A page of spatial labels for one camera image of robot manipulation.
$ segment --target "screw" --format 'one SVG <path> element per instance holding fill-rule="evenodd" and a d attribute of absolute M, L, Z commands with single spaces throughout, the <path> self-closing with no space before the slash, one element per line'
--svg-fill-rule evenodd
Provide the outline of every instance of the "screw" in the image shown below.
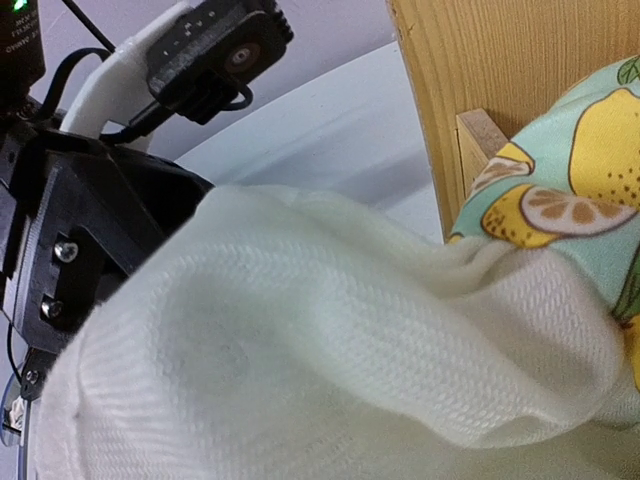
<path fill-rule="evenodd" d="M 27 379 L 27 382 L 29 382 L 31 385 L 35 385 L 36 383 L 38 383 L 40 374 L 37 371 L 29 370 L 25 378 Z"/>
<path fill-rule="evenodd" d="M 40 306 L 40 310 L 42 310 L 42 314 L 47 317 L 49 320 L 55 320 L 60 315 L 62 315 L 62 309 L 64 308 L 64 303 L 59 302 L 57 300 L 53 300 L 51 298 L 47 298 L 42 302 Z"/>
<path fill-rule="evenodd" d="M 71 263 L 78 258 L 80 247 L 78 247 L 78 244 L 75 242 L 61 241 L 56 243 L 53 252 L 56 254 L 56 258 L 62 263 Z"/>
<path fill-rule="evenodd" d="M 240 50 L 238 50 L 236 53 L 233 54 L 233 56 L 231 57 L 231 63 L 234 66 L 239 67 L 243 63 L 246 63 L 250 58 L 251 58 L 251 50 L 249 50 L 246 47 L 241 48 Z"/>

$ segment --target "green led light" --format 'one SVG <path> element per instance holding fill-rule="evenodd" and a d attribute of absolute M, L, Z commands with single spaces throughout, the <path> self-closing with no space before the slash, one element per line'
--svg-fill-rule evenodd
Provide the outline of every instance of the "green led light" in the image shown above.
<path fill-rule="evenodd" d="M 20 10 L 27 8 L 28 5 L 29 5 L 29 0 L 14 0 L 13 11 L 19 12 Z"/>

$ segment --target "white cloth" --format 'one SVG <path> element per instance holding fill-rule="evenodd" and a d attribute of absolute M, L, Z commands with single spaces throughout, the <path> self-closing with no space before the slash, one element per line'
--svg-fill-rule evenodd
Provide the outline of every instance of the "white cloth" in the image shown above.
<path fill-rule="evenodd" d="M 43 480 L 631 479 L 638 420 L 558 254 L 224 187 L 62 354 L 36 455 Z"/>

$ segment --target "wooden panel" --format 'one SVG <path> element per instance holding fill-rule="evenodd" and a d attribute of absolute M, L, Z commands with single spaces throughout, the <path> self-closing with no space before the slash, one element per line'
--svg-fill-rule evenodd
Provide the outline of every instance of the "wooden panel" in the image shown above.
<path fill-rule="evenodd" d="M 508 140 L 483 109 L 457 115 L 456 125 L 464 197 L 467 198 L 473 181 Z"/>
<path fill-rule="evenodd" d="M 443 228 L 464 200 L 456 114 L 508 136 L 572 84 L 640 52 L 640 0 L 389 0 L 431 153 Z"/>

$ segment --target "wall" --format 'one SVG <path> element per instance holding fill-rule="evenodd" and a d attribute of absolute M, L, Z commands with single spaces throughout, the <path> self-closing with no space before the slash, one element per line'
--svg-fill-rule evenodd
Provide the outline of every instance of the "wall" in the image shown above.
<path fill-rule="evenodd" d="M 118 43 L 174 3 L 174 0 L 76 0 L 101 30 Z M 156 133 L 153 153 L 175 159 L 212 134 L 282 94 L 393 40 L 385 0 L 279 0 L 296 39 L 285 58 L 256 80 L 250 110 L 221 114 L 200 127 L 183 119 L 169 121 Z M 40 0 L 47 75 L 33 89 L 46 94 L 55 68 L 70 52 L 98 45 L 60 0 Z M 83 79 L 96 66 L 86 60 L 74 74 L 63 98 L 68 107 Z"/>

